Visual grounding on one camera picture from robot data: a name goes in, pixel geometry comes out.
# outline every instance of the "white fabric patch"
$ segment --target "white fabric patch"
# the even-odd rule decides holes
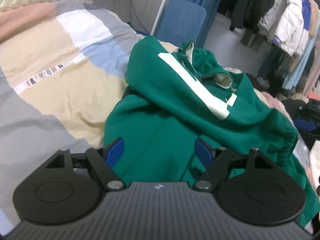
[[[112,36],[101,20],[87,10],[74,10],[56,17],[80,50]]]
[[[50,77],[55,75],[58,71],[60,71],[62,68],[69,66],[71,64],[75,64],[80,62],[81,60],[85,59],[85,56],[81,53],[78,56],[76,56],[73,60],[70,60],[67,63],[60,64],[58,66],[54,66],[51,68],[47,68],[44,71],[41,71],[40,73],[30,77],[28,80],[20,83],[19,85],[15,86],[13,90],[19,95],[22,93],[25,89],[32,87],[37,82],[39,82],[44,77]]]
[[[4,214],[2,209],[0,208],[0,235],[1,236],[6,236],[9,234],[13,229],[14,226],[10,222],[10,220],[7,218],[7,216]]]
[[[221,120],[226,119],[229,115],[227,103],[212,95],[204,85],[202,85],[199,80],[195,80],[170,53],[159,53],[158,56],[183,79],[216,117]]]
[[[227,101],[227,105],[228,106],[233,106],[233,104],[235,103],[236,99],[237,99],[237,95],[232,93],[231,97]]]

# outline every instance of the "green sweatshirt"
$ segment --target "green sweatshirt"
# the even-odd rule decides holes
[[[153,36],[138,42],[128,63],[127,91],[109,115],[104,146],[117,137],[125,143],[114,171],[131,181],[196,181],[205,168],[197,157],[189,164],[196,138],[212,147],[247,154],[258,147],[305,190],[299,219],[305,226],[320,204],[303,167],[292,154],[296,129],[277,109],[267,107],[243,73],[229,73],[214,55],[186,42],[169,54]],[[242,173],[233,170],[231,176]]]

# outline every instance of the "purple cuff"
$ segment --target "purple cuff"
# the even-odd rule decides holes
[[[276,45],[278,45],[278,44],[280,43],[279,38],[278,38],[278,37],[275,37],[275,38],[273,39],[273,43],[276,44]]]

